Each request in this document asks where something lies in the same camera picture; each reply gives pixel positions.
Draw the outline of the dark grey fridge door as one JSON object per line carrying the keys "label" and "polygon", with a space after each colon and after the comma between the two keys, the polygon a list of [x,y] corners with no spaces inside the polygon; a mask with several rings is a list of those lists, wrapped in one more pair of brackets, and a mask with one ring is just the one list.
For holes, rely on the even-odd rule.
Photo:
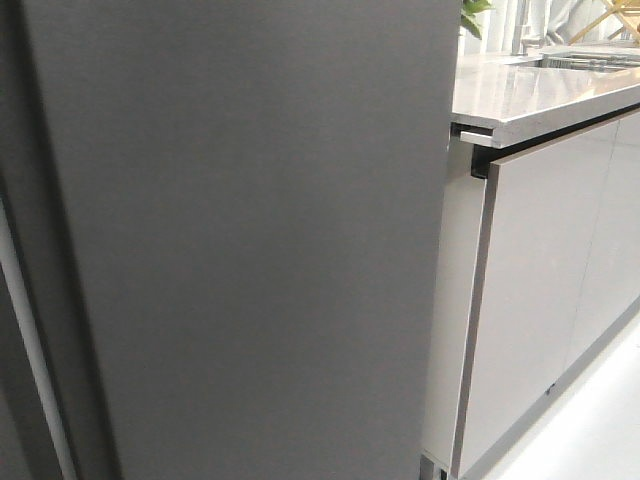
{"label": "dark grey fridge door", "polygon": [[28,1],[127,479],[414,479],[456,1]]}

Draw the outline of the left grey cabinet door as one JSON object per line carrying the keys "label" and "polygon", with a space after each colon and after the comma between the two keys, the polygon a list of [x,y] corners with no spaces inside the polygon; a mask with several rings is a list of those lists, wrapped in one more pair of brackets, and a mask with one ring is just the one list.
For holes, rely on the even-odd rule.
{"label": "left grey cabinet door", "polygon": [[455,477],[564,371],[617,130],[609,121],[489,166]]}

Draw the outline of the grey cabinet door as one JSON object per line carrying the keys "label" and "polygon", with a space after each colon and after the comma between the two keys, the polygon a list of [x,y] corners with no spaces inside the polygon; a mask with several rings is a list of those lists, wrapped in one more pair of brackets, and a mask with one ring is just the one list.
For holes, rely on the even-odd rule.
{"label": "grey cabinet door", "polygon": [[639,115],[619,122],[566,366],[639,297]]}
{"label": "grey cabinet door", "polygon": [[455,477],[564,371],[617,130],[609,121],[489,166]]}

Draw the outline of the right grey cabinet door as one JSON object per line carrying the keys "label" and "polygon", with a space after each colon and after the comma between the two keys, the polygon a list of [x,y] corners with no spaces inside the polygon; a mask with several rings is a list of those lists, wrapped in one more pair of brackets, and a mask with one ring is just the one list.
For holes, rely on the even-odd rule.
{"label": "right grey cabinet door", "polygon": [[639,297],[639,115],[619,122],[566,366]]}

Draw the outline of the dark grey fridge body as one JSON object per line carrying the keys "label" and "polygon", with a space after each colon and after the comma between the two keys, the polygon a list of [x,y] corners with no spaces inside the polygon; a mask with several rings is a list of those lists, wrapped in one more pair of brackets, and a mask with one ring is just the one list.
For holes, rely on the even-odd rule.
{"label": "dark grey fridge body", "polygon": [[1,4],[1,191],[70,460],[119,479],[24,4]]}

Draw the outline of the grey kitchen counter cabinet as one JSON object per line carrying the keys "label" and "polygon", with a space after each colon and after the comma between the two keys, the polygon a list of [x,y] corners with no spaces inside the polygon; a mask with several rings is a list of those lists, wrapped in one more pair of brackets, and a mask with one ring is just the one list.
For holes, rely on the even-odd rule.
{"label": "grey kitchen counter cabinet", "polygon": [[639,308],[639,49],[457,66],[421,475],[479,479]]}

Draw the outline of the silver gooseneck faucet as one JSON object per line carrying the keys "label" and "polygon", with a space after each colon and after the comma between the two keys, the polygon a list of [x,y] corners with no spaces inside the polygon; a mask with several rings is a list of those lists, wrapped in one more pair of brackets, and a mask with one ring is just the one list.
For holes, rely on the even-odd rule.
{"label": "silver gooseneck faucet", "polygon": [[529,24],[530,1],[518,0],[511,43],[512,56],[526,56],[530,48],[539,48],[541,39],[531,33]]}

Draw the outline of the green potted plant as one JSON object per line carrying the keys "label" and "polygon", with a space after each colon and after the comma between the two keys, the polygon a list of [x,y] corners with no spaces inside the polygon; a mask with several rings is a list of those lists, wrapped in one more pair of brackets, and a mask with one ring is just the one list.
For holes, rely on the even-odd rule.
{"label": "green potted plant", "polygon": [[482,26],[478,17],[494,8],[490,0],[462,0],[460,13],[460,26],[472,37],[482,39]]}

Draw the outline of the white curtain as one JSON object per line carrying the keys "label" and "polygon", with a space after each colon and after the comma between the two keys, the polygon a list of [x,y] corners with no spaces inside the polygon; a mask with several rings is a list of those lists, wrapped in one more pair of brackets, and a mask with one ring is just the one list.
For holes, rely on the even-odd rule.
{"label": "white curtain", "polygon": [[[482,39],[459,30],[460,55],[509,53],[516,18],[517,1],[491,1],[494,8],[482,13],[478,21],[482,26]],[[584,25],[590,13],[594,13],[596,1],[530,1],[529,24],[531,33],[541,39],[539,48],[547,46],[571,46],[567,41]]]}

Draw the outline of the stainless steel sink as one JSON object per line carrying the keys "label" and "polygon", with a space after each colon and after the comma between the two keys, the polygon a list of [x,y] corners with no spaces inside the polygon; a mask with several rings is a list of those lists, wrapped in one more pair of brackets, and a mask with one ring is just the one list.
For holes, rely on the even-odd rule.
{"label": "stainless steel sink", "polygon": [[540,69],[613,73],[639,67],[639,47],[626,45],[578,45],[542,48],[512,57],[507,65]]}

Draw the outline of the wooden folding dish rack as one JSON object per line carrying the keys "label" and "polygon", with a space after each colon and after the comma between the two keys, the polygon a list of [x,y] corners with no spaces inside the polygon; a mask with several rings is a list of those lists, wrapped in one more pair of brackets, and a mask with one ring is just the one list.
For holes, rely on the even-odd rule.
{"label": "wooden folding dish rack", "polygon": [[639,2],[596,1],[584,25],[567,41],[568,45],[585,42],[639,45]]}

